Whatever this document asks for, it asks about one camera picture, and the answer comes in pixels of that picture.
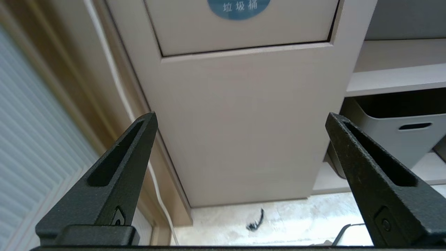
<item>screw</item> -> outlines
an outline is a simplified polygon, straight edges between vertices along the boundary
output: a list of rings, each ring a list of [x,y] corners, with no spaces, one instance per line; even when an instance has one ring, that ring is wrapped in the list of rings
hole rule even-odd
[[[386,220],[386,219],[383,220],[383,228],[386,231],[390,231],[390,222],[388,222],[388,220]]]

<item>storage bin handle hole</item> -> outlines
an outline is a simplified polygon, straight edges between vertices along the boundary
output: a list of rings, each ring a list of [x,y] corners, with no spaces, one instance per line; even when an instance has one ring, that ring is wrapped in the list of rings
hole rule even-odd
[[[413,130],[413,129],[423,129],[423,128],[428,128],[429,126],[431,126],[432,123],[417,123],[417,124],[408,124],[408,125],[402,125],[398,128],[398,130],[400,131],[404,131],[404,130]]]

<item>white shelf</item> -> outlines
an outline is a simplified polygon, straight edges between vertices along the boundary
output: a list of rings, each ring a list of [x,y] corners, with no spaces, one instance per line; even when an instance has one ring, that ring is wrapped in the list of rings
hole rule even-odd
[[[345,96],[446,87],[446,39],[364,41]]]
[[[330,165],[322,162],[313,194],[350,191],[347,180],[340,178]],[[411,170],[430,185],[446,184],[446,163],[434,152],[427,153]]]

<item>white cabinet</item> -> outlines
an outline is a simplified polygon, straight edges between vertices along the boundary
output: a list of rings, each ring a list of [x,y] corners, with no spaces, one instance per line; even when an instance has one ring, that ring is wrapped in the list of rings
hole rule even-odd
[[[287,25],[270,26],[281,38],[272,43],[286,43],[285,37],[288,43],[323,41],[251,49],[240,48],[268,43],[253,44],[257,41],[253,39],[243,44],[244,39],[223,36],[217,39],[219,47],[204,49],[217,35],[194,27],[200,21],[195,16],[207,11],[203,0],[184,1],[203,8],[190,18],[190,32],[180,31],[176,18],[161,15],[170,10],[165,2],[173,1],[149,1],[151,17],[141,1],[107,2],[192,207],[286,200],[312,193],[329,142],[325,120],[329,112],[340,109],[375,0],[340,1],[328,41],[335,2],[272,0],[263,13],[245,24],[280,21],[284,17],[275,8],[284,2],[294,6],[284,13],[304,15],[310,24],[287,17]],[[258,32],[255,28],[238,31],[243,21],[206,15],[203,22],[229,33]],[[308,31],[321,18],[326,20],[318,27],[324,31]],[[303,29],[299,36],[308,33],[311,37],[296,37],[299,29]],[[165,41],[161,30],[169,33]],[[176,47],[175,40],[184,44],[203,40],[203,44],[185,49]],[[177,51],[164,52],[166,42]],[[226,49],[238,49],[166,57],[187,50],[222,50],[227,45]]]
[[[215,8],[250,11],[248,0],[224,2]],[[243,3],[239,10],[237,2]],[[258,15],[236,21],[217,16],[206,0],[147,0],[164,56],[327,41],[337,5],[338,0],[271,0]]]

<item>cabinet door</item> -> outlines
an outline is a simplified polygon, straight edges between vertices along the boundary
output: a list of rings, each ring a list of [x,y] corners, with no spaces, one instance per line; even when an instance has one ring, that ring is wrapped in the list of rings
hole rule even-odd
[[[326,42],[170,57],[143,1],[107,2],[191,206],[311,194],[376,0],[341,0]]]

